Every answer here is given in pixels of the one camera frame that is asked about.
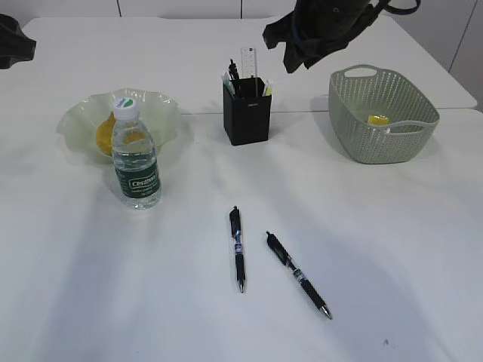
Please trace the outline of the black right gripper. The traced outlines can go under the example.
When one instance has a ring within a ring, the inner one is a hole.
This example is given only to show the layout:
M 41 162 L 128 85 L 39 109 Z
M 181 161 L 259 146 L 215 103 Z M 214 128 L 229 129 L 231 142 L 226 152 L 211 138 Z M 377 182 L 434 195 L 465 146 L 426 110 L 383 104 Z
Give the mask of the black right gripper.
M 377 18 L 369 1 L 298 1 L 294 9 L 263 30 L 266 46 L 285 43 L 283 64 L 292 74 L 345 49 Z

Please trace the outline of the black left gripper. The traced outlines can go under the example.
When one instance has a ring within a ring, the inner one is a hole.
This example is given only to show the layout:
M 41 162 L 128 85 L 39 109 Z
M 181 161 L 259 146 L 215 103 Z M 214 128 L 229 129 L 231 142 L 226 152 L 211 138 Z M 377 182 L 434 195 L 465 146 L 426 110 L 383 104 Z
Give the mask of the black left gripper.
M 0 68 L 10 69 L 15 63 L 31 61 L 37 42 L 27 37 L 16 19 L 1 14 Z

